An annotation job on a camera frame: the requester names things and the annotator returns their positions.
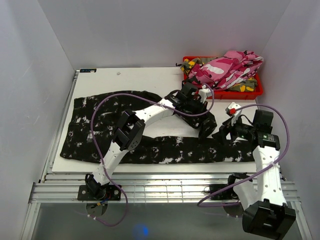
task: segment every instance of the mounting plate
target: mounting plate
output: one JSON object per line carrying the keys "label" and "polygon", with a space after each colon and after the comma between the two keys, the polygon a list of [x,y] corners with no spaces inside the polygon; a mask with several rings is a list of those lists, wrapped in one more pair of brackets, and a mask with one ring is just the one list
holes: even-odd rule
{"label": "mounting plate", "polygon": [[80,185],[77,199],[79,201],[102,201],[108,198],[108,201],[119,201],[121,199],[121,191],[114,185],[107,185],[105,187],[105,197],[102,199],[94,198],[86,185]]}

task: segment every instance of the white table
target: white table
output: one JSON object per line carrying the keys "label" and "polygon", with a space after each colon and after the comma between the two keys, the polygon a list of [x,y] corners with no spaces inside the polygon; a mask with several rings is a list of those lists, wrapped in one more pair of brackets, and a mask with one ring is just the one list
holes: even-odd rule
{"label": "white table", "polygon": [[[58,149],[54,157],[53,173],[91,173],[97,164],[78,160],[65,159],[60,156],[68,125],[72,118],[74,99],[98,95],[114,91],[136,90],[149,91],[166,96],[172,90],[181,88],[183,73],[179,67],[141,67],[141,68],[98,68],[96,72],[79,73],[72,99],[68,107],[66,120],[63,126]],[[232,100],[215,100],[211,112],[214,114],[219,126],[229,116],[225,113],[226,107]],[[241,106],[255,103],[254,100],[237,101]],[[242,111],[249,119],[253,119],[256,107],[246,108]],[[187,125],[178,116],[164,118],[145,129],[145,136],[178,136],[198,137],[198,130]],[[115,173],[232,173],[256,171],[254,162],[216,162],[195,164],[120,164]]]}

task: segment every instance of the red tray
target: red tray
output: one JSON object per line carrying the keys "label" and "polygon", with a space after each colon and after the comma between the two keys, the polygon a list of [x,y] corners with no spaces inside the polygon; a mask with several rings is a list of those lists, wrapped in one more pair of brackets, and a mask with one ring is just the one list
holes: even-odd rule
{"label": "red tray", "polygon": [[[184,62],[185,59],[195,59],[195,58],[212,58],[212,56],[184,56],[182,61]],[[264,93],[264,90],[262,89],[260,77],[258,73],[254,76],[254,78],[257,81],[257,86],[255,88],[255,91],[253,92],[237,92],[237,91],[217,91],[214,93],[214,99],[235,99],[235,100],[253,100],[256,99],[257,96],[260,96]]]}

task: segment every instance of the blue light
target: blue light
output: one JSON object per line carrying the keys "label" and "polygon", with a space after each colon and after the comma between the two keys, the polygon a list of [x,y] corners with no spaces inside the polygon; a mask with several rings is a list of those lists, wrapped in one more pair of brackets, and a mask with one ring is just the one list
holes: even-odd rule
{"label": "blue light", "polygon": [[146,240],[149,235],[149,229],[144,224],[137,224],[133,227],[133,236],[136,240]]}
{"label": "blue light", "polygon": [[143,226],[143,233],[145,236],[148,236],[149,230],[146,226]]}

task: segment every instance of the cable tie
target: cable tie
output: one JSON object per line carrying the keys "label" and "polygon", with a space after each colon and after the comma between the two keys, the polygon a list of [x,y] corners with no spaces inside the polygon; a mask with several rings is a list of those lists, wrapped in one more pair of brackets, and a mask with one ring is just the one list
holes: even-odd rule
{"label": "cable tie", "polygon": [[276,164],[274,161],[270,162],[270,165],[272,165],[272,167],[280,169],[279,164]]}
{"label": "cable tie", "polygon": [[165,104],[163,102],[161,102],[160,107],[162,107],[163,109],[166,109],[164,106],[165,106]]}

